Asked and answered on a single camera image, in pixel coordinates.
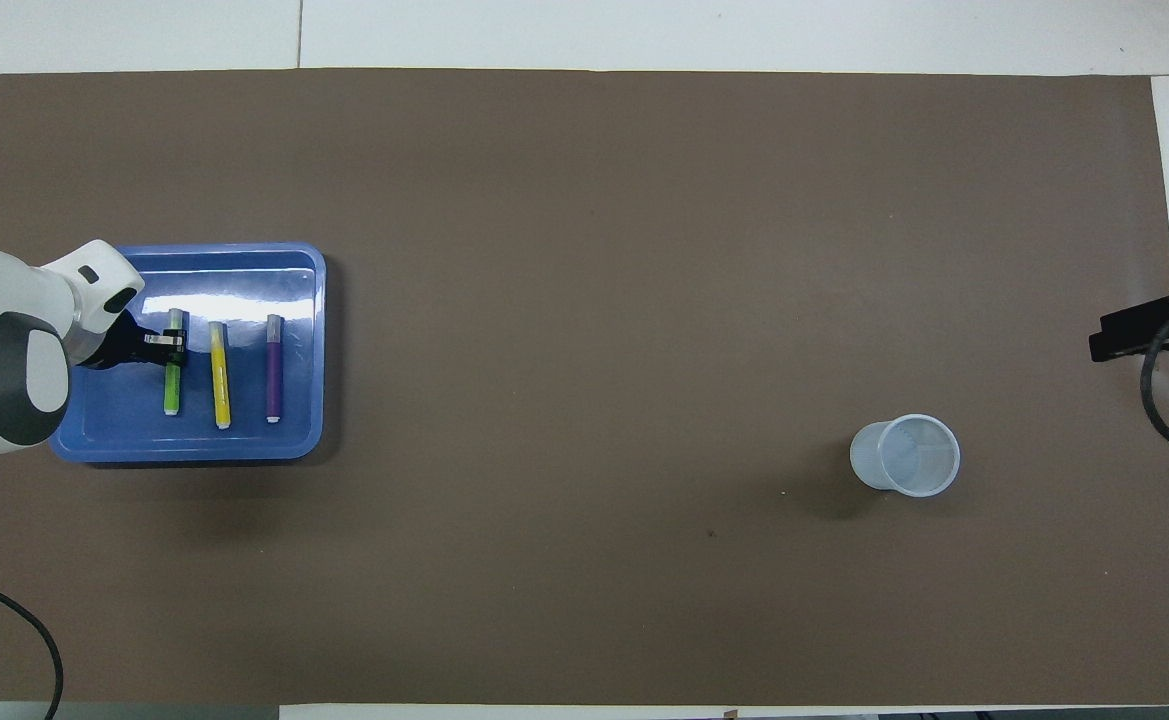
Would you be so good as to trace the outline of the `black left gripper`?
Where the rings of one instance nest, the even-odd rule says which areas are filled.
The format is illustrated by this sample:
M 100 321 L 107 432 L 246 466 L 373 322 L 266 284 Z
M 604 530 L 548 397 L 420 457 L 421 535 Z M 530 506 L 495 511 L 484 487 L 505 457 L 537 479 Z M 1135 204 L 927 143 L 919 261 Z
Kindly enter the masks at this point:
M 187 364 L 186 334 L 184 331 L 155 333 L 141 327 L 131 313 L 117 316 L 112 327 L 90 356 L 77 366 L 90 371 L 108 371 L 122 364 L 151 364 L 180 366 Z

